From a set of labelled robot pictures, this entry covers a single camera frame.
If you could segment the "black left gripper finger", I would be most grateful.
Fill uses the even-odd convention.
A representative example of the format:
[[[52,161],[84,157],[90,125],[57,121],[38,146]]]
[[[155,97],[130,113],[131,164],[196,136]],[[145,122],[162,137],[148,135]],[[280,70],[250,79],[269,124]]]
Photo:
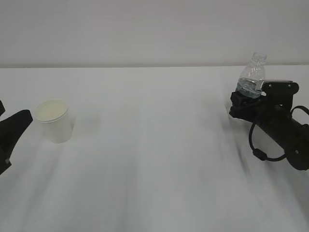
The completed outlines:
[[[12,151],[32,123],[30,110],[21,110],[0,122],[0,157],[8,160]]]

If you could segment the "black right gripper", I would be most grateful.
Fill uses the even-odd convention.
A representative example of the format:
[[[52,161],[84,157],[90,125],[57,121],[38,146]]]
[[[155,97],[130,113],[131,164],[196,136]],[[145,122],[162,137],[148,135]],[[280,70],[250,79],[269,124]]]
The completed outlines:
[[[256,123],[263,127],[296,128],[297,122],[292,119],[292,105],[294,96],[260,96],[257,99],[232,92],[232,102],[229,114],[233,118]]]

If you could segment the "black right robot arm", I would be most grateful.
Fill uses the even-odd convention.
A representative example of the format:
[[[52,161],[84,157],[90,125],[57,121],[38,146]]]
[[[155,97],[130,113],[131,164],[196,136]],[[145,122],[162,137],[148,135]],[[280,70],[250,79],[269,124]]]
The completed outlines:
[[[249,145],[254,156],[270,162],[287,159],[297,170],[309,169],[309,126],[300,124],[292,117],[295,109],[308,113],[308,108],[296,106],[293,109],[292,95],[267,94],[252,99],[239,92],[232,92],[230,99],[232,106],[229,114],[233,118],[252,123],[249,130]],[[253,146],[252,135],[256,125],[284,150],[282,156],[270,158],[265,152]]]

